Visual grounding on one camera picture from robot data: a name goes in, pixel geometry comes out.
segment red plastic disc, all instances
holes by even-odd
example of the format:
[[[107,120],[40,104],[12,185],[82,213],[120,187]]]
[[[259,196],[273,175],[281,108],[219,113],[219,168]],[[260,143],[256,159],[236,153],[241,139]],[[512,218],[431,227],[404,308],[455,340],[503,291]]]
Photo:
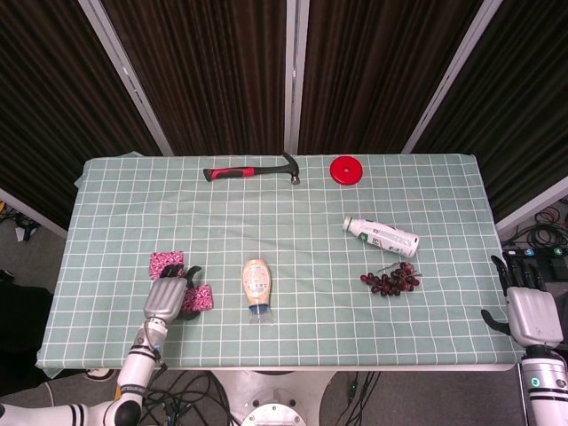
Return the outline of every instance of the red plastic disc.
[[[363,167],[356,158],[342,155],[333,160],[329,166],[329,173],[338,184],[355,185],[363,176]]]

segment brown curtain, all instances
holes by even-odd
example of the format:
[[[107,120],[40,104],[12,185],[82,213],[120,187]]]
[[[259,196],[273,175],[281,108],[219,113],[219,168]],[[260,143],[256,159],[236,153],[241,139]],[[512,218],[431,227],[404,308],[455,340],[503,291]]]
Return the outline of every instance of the brown curtain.
[[[301,154],[399,153],[480,0],[311,0]]]
[[[568,3],[505,1],[414,151],[474,154],[497,221],[568,176]]]
[[[0,2],[0,46],[0,187],[67,228],[84,162],[160,151],[77,2]]]
[[[175,154],[281,154],[285,0],[103,3]]]

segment pink scrubber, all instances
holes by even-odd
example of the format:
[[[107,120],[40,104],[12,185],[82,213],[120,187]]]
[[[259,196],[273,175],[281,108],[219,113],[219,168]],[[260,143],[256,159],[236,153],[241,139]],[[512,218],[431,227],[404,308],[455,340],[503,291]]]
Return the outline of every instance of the pink scrubber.
[[[213,294],[211,286],[204,284],[198,288],[189,288],[185,292],[182,312],[202,312],[213,309]]]
[[[157,280],[160,278],[163,268],[169,264],[182,264],[183,262],[183,251],[154,252],[150,255],[150,278]]]

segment hammer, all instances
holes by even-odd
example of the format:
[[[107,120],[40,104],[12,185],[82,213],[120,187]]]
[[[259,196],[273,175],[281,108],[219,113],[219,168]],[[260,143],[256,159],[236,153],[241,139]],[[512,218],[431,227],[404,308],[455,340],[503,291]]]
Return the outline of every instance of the hammer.
[[[249,176],[263,175],[266,173],[289,173],[292,176],[292,185],[298,185],[300,169],[298,163],[288,153],[284,153],[284,158],[288,160],[285,166],[276,167],[231,167],[228,169],[203,169],[203,175],[208,182],[221,178],[247,178]]]

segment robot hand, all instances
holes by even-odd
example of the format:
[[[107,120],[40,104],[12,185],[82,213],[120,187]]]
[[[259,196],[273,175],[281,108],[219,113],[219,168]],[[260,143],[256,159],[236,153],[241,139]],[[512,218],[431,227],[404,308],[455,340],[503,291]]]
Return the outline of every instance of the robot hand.
[[[49,408],[19,408],[0,404],[0,426],[136,426],[142,414],[142,400],[156,363],[162,356],[166,328],[179,314],[185,291],[201,268],[194,266],[178,277],[183,265],[168,266],[154,281],[146,299],[146,321],[138,330],[118,376],[121,396],[97,406],[73,404]]]
[[[481,315],[487,326],[510,335],[526,349],[521,364],[537,425],[565,426],[568,376],[564,359],[552,351],[564,340],[554,298],[532,266],[526,270],[510,264],[508,269],[498,257],[491,259],[507,299],[509,323],[496,321],[486,310]]]

